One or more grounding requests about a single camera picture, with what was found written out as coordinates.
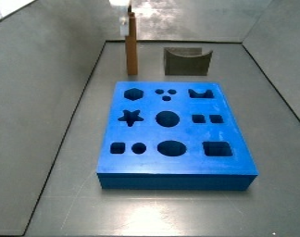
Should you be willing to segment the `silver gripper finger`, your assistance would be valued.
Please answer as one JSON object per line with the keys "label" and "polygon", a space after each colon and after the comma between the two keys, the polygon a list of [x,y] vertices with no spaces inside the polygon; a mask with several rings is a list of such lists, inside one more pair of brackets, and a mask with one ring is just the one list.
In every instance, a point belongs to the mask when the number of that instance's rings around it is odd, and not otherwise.
{"label": "silver gripper finger", "polygon": [[129,13],[130,12],[132,12],[132,5],[121,7],[120,32],[122,36],[129,35]]}

